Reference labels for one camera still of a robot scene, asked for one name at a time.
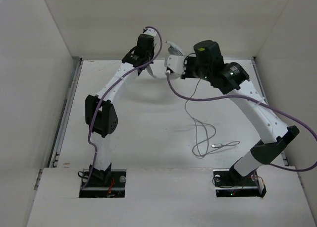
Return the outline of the grey white headphones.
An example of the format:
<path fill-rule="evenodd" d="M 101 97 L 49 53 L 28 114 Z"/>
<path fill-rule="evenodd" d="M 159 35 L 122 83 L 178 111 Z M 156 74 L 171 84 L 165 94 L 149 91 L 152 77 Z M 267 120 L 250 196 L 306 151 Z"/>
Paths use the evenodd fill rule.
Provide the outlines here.
<path fill-rule="evenodd" d="M 165 58 L 164 67 L 166 71 L 170 71 L 169 79 L 175 80 L 184 74 L 186 56 L 184 51 L 174 42 L 167 40 L 166 43 L 169 45 L 167 49 L 169 56 Z"/>

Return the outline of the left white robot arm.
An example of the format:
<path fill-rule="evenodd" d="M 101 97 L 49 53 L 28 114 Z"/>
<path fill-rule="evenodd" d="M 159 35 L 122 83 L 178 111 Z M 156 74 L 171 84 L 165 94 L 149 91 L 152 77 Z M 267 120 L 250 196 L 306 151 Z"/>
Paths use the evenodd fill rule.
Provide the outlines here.
<path fill-rule="evenodd" d="M 156 39 L 162 43 L 159 32 L 146 29 L 137 39 L 134 46 L 121 60 L 114 77 L 95 95 L 85 99 L 85 122 L 89 126 L 88 143 L 94 147 L 93 161 L 89 166 L 86 184 L 95 181 L 104 186 L 111 179 L 111 148 L 109 136 L 117 125 L 115 111 L 123 90 L 158 56 L 155 54 Z"/>

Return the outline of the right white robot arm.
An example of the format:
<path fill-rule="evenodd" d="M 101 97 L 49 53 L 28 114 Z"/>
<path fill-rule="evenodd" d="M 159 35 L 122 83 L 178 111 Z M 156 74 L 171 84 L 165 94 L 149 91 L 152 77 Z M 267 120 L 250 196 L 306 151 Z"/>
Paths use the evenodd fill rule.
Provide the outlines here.
<path fill-rule="evenodd" d="M 193 46 L 195 57 L 185 60 L 182 78 L 199 78 L 227 95 L 243 112 L 260 136 L 250 151 L 229 169 L 235 184 L 262 165 L 270 164 L 299 134 L 296 126 L 288 126 L 260 101 L 249 74 L 238 63 L 225 63 L 217 42 L 205 40 Z"/>

